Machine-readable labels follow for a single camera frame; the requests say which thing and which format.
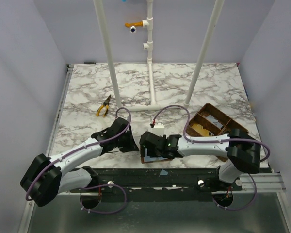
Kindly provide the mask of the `brown leather card holder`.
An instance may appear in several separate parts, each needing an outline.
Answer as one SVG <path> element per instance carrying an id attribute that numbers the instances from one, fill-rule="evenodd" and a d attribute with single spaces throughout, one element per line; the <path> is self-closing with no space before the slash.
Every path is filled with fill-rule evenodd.
<path id="1" fill-rule="evenodd" d="M 170 159 L 163 157 L 150 157 L 147 148 L 141 148 L 140 155 L 142 164 L 170 161 Z"/>

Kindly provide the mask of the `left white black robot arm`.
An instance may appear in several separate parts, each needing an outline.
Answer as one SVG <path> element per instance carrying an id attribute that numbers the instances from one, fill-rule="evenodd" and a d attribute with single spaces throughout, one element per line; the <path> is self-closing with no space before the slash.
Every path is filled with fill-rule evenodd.
<path id="1" fill-rule="evenodd" d="M 93 133 L 85 142 L 64 153 L 47 157 L 36 156 L 20 181 L 26 191 L 25 199 L 43 207 L 59 193 L 86 188 L 94 172 L 78 166 L 118 148 L 122 153 L 138 151 L 130 121 L 118 117 L 112 125 Z"/>

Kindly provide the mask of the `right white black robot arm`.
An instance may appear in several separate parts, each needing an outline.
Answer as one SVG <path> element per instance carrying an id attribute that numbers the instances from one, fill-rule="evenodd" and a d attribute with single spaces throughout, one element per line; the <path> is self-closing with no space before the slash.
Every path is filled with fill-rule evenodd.
<path id="1" fill-rule="evenodd" d="M 244 173 L 260 171 L 260 144 L 245 132 L 233 129 L 230 133 L 211 137 L 187 137 L 175 134 L 157 136 L 145 132 L 139 141 L 142 157 L 182 158 L 191 155 L 219 156 L 227 161 L 217 169 L 217 179 L 233 183 Z"/>

